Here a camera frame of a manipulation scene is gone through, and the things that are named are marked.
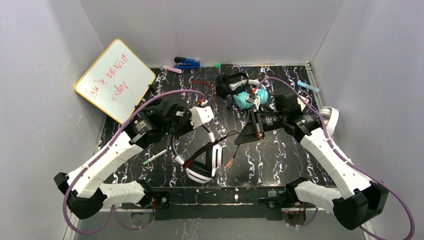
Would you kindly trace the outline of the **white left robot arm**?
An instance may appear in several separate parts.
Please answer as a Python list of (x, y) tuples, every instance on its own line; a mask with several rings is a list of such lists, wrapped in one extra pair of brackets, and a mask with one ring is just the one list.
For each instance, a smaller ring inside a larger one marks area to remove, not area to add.
[(182, 106), (165, 97), (132, 116), (121, 127), (121, 132), (84, 165), (54, 177), (58, 189), (65, 195), (65, 209), (84, 220), (103, 207), (141, 203), (152, 191), (145, 181), (106, 183), (106, 179), (164, 136), (192, 131), (196, 110), (196, 107)]

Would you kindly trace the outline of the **black and white headphones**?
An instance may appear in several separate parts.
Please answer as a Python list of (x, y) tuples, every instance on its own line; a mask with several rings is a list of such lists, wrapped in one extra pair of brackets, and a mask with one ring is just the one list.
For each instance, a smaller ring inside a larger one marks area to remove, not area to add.
[(224, 136), (216, 138), (208, 127), (203, 125), (202, 128), (207, 132), (209, 142), (199, 148), (189, 158), (186, 159), (177, 153), (176, 137), (174, 135), (171, 137), (170, 146), (173, 160), (181, 165), (188, 178), (197, 183), (206, 184), (216, 177), (217, 170), (223, 166), (223, 147), (221, 142), (237, 134), (238, 131), (233, 130)]

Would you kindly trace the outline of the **red headphones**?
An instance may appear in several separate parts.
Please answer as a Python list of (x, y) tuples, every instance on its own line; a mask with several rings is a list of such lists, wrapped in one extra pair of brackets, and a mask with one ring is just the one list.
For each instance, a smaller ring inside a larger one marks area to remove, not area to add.
[(202, 82), (202, 81), (189, 81), (186, 85), (182, 86), (181, 89), (190, 89), (190, 90), (196, 90), (204, 93), (206, 96), (211, 95), (212, 100), (208, 103), (210, 105), (213, 105), (216, 101), (216, 91), (213, 85), (210, 85), (208, 82)]

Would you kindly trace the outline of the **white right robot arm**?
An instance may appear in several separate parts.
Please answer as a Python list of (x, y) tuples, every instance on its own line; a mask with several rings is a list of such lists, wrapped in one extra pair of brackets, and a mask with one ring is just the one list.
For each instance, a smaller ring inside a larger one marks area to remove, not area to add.
[(272, 205), (311, 203), (334, 214), (338, 222), (348, 230), (354, 230), (380, 215), (389, 191), (341, 159), (342, 155), (335, 152), (336, 145), (325, 134), (318, 115), (303, 112), (299, 104), (302, 98), (296, 93), (276, 94), (274, 99), (275, 111), (249, 111), (250, 119), (234, 144), (259, 141), (268, 131), (284, 129), (318, 160), (337, 189), (320, 186), (300, 177), (287, 183), (282, 192), (263, 199), (263, 202)]

